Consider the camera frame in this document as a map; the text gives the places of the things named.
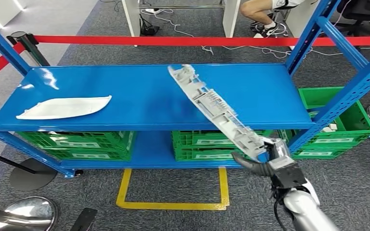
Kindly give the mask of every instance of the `chair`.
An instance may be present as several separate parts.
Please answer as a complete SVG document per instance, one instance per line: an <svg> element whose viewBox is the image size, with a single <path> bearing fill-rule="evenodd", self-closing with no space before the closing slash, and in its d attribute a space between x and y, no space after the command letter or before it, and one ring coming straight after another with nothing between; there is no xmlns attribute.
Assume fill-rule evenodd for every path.
<svg viewBox="0 0 370 231"><path fill-rule="evenodd" d="M337 23L341 32L348 32L349 36L360 36L361 33L370 35L370 28L364 25L364 21L370 21L370 0L342 0L337 11L343 18L354 19L354 24Z"/></svg>

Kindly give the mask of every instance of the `blue metal shelf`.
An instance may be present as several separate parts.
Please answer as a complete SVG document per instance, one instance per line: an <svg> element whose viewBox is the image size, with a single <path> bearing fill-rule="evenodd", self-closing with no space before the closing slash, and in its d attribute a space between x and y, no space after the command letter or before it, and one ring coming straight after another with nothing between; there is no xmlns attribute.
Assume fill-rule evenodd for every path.
<svg viewBox="0 0 370 231"><path fill-rule="evenodd" d="M265 154L259 157L265 161ZM122 161L65 160L64 168L104 169L104 168L217 168L240 167L233 160L221 161L175 161L170 131L139 131L132 151L132 159Z"/></svg>
<svg viewBox="0 0 370 231"><path fill-rule="evenodd" d="M177 86L167 66L32 68L0 110L0 131L217 129ZM200 78L252 128L310 128L314 124L283 64L195 64L194 67ZM44 84L31 87L27 79ZM90 115L52 120L15 117L52 98L108 95L112 95L109 104Z"/></svg>
<svg viewBox="0 0 370 231"><path fill-rule="evenodd" d="M196 64L200 78L258 129L302 129L289 143L298 150L370 90L368 62L328 21L339 0L321 0L285 64ZM321 30L358 70L353 79L312 120L291 80ZM175 84L167 65L30 67L0 35L0 53L25 77L0 110L0 140L73 177L79 168L238 167L234 161L176 162L167 130L216 129ZM58 120L17 120L35 104L52 98L113 98L103 110ZM7 131L142 130L130 162L58 162Z"/></svg>

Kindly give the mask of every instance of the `green plastic crate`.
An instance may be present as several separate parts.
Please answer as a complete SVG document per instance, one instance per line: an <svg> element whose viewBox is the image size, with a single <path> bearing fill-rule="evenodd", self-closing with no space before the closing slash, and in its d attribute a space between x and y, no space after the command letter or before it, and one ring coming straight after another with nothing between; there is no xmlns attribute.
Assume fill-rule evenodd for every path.
<svg viewBox="0 0 370 231"><path fill-rule="evenodd" d="M299 159L322 159L331 160L339 157L348 149L306 149L302 148L296 151L291 157L295 160Z"/></svg>
<svg viewBox="0 0 370 231"><path fill-rule="evenodd" d="M258 135L269 136L272 130L255 130ZM174 149L183 148L235 148L235 145L218 130L172 131Z"/></svg>
<svg viewBox="0 0 370 231"><path fill-rule="evenodd" d="M240 152L240 150L238 148L191 148L174 150L176 161L229 160L232 159L232 152Z"/></svg>
<svg viewBox="0 0 370 231"><path fill-rule="evenodd" d="M135 141L136 132L127 132L128 135L120 145L116 145L115 150L104 150L94 148L57 148L46 149L45 151L60 160L118 160L129 161L131 159L132 147Z"/></svg>
<svg viewBox="0 0 370 231"><path fill-rule="evenodd" d="M306 109L310 109L325 106L341 89L342 87L303 88L299 89L299 94ZM322 132L318 136L331 137L333 134L337 138L342 138L347 135L370 135L370 119L360 101L356 101L351 107L345 110L339 116L339 119L342 121L345 130Z"/></svg>
<svg viewBox="0 0 370 231"><path fill-rule="evenodd" d="M304 88L299 94L306 109L325 106L342 87ZM335 119L338 130L320 132L305 144L305 148L351 148L370 136L370 119L360 101L355 102ZM279 136L290 140L299 130L280 130Z"/></svg>
<svg viewBox="0 0 370 231"><path fill-rule="evenodd" d="M41 149L84 148L113 151L121 146L128 131L93 132L17 132L27 141Z"/></svg>

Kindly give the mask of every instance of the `cable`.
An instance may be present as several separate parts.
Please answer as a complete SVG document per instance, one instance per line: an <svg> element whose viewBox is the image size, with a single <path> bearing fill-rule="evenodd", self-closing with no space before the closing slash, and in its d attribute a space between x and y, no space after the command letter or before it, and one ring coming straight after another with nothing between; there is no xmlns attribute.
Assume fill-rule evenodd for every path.
<svg viewBox="0 0 370 231"><path fill-rule="evenodd" d="M118 5L119 3L121 2L121 0L110 0L110 1L105 1L105 0L99 0L100 2L103 2L103 3L111 3L111 2L115 2L115 5L114 5L114 11L115 12L120 12L120 9L118 8Z"/></svg>
<svg viewBox="0 0 370 231"><path fill-rule="evenodd" d="M275 201L275 203L273 205L273 211L274 211L276 220L277 220L278 224L280 225L281 229L283 231L287 231L286 227L284 227L284 225L283 225L283 222L281 222L280 218L278 217L277 204L278 204L278 201Z"/></svg>
<svg viewBox="0 0 370 231"><path fill-rule="evenodd" d="M169 11L167 11L167 10L162 10L163 12L165 12L165 13L173 13L173 10L172 9L168 9L168 10L171 10L170 12ZM156 14L154 14L154 13L148 13L148 12L144 12L144 10L141 10L140 11L141 13L143 13L143 14L148 14L148 15L153 15L155 18L157 18L157 19L159 19L159 20L163 20L163 21L166 21L166 22L169 22L172 26L173 26L173 30L175 31L175 32L177 32L177 33L181 33L181 34L184 34L184 35L187 35L187 36L191 36L191 37L195 37L195 36L193 36L193 35L191 35L191 34L188 34L188 33L186 33L186 32L183 32L183 31L180 31L180 30L178 30L177 29L177 27L179 27L181 24L174 24L173 22L172 22L172 20L170 20L170 19L165 19L165 18L161 18L161 17L158 17ZM213 51L212 51L212 47L209 47L209 49L207 49L206 47L207 46L201 46L202 47L202 50L204 50L204 51L209 51L212 55L214 55L213 54Z"/></svg>
<svg viewBox="0 0 370 231"><path fill-rule="evenodd" d="M188 34L186 32L183 32L183 31L178 30L177 27L179 27L181 24L174 24L172 22L172 20L170 20L170 19L165 19L165 18L158 17L156 14L146 12L145 10L141 10L140 12L143 13L143 14L146 14L146 15L154 16L155 18L157 18L159 20L166 21L166 22L170 23L174 27L173 28L174 31L177 32L177 33L181 33L181 34L184 34L184 35L187 35L187 36L190 36L190 37L195 38L195 36L193 36L191 34ZM165 9L165 10L162 10L162 12L165 12L165 13L174 13L174 11L172 9ZM209 51L212 55L214 55L213 50L212 50L212 47L209 47L209 49L206 48L207 46L201 46L201 47L202 47L202 50ZM226 48L228 50L236 50L236 49L239 49L239 48L242 48L242 47L251 47L251 48L262 50L262 53L263 54L272 54L277 59L284 59L284 58L286 58L287 56L289 56L291 54L291 51L277 51L277 50L273 50L273 49L270 49L270 48L267 48L267 47L255 47L255 46L240 46L240 47L233 47L233 48L230 48L230 47L227 47L227 46L222 46L222 47L224 47L224 48ZM361 47L361 49L370 49L370 47ZM334 55L343 54L341 52L340 53L333 53L333 54L326 54L326 53L322 53L322 52L319 52L319 51L315 51L313 49L313 47L310 48L310 50L307 52L307 54L309 54L311 52L315 52L315 53L318 53L318 54L321 54L321 55L325 55L325 56L334 56Z"/></svg>
<svg viewBox="0 0 370 231"><path fill-rule="evenodd" d="M341 17L343 16L344 10L346 9L347 5L351 2L352 0L349 0L345 5L343 10L340 13L340 17L338 17L338 20L333 24L333 26L337 25L337 23L340 21Z"/></svg>

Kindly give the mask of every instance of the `person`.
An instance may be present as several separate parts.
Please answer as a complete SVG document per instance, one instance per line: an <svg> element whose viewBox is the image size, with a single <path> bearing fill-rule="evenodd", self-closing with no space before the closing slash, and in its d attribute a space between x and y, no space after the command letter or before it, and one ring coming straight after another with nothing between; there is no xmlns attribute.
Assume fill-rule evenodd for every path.
<svg viewBox="0 0 370 231"><path fill-rule="evenodd" d="M279 24L271 19L272 14L267 15L265 11L279 7L297 6L305 0L248 0L240 6L243 16L254 20L251 24L253 32L260 33L264 38L272 36L279 30Z"/></svg>

